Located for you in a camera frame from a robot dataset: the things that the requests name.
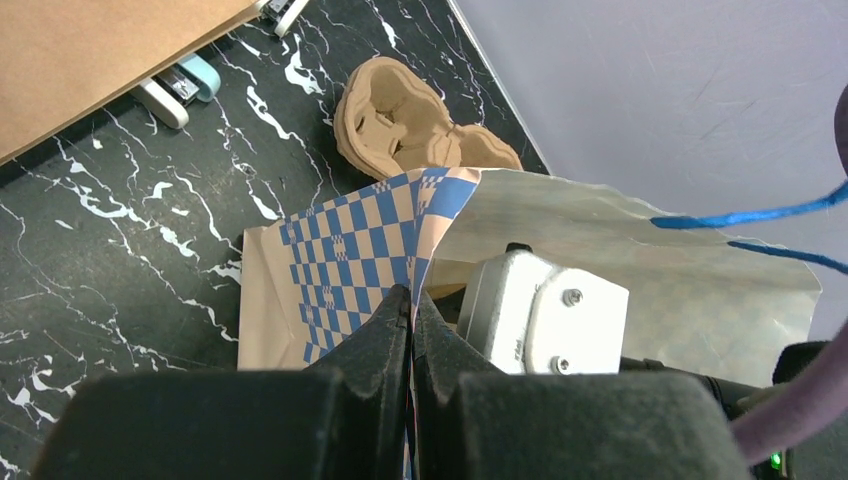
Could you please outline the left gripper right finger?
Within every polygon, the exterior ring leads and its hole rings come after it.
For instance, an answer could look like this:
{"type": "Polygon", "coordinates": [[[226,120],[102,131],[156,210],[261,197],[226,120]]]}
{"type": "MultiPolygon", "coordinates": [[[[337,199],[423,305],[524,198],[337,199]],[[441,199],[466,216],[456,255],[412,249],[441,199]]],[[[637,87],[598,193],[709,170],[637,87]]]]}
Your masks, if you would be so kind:
{"type": "Polygon", "coordinates": [[[420,479],[747,479],[713,381],[675,369],[508,375],[422,298],[420,479]]]}

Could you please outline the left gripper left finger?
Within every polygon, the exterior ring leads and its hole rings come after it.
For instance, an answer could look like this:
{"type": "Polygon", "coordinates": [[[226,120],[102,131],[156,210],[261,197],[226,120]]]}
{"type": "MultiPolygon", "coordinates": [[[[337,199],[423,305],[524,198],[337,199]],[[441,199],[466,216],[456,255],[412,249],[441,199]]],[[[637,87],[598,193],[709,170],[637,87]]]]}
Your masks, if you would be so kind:
{"type": "Polygon", "coordinates": [[[400,479],[411,301],[392,287],[302,370],[108,376],[68,404],[36,479],[400,479]]]}

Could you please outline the blue checkered paper bag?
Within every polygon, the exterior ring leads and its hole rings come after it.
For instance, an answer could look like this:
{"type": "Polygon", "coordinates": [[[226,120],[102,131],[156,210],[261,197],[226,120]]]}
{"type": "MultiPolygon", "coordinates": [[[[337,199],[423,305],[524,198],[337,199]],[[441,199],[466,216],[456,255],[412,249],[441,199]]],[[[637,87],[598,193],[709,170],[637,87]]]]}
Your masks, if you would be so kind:
{"type": "Polygon", "coordinates": [[[395,177],[245,235],[240,470],[251,479],[745,479],[847,419],[847,336],[793,380],[724,397],[619,356],[626,289],[517,244],[457,329],[421,283],[473,181],[395,177]]]}

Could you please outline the brown pulp cup carrier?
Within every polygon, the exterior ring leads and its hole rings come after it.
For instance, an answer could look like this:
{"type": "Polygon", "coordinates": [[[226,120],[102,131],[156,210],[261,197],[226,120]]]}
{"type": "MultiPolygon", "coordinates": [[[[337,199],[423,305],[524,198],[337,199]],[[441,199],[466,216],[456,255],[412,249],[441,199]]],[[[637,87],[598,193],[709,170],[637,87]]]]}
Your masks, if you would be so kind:
{"type": "Polygon", "coordinates": [[[454,122],[435,90],[386,56],[353,71],[333,130],[338,152],[378,181],[419,168],[522,168],[511,146],[485,127],[454,122]]]}

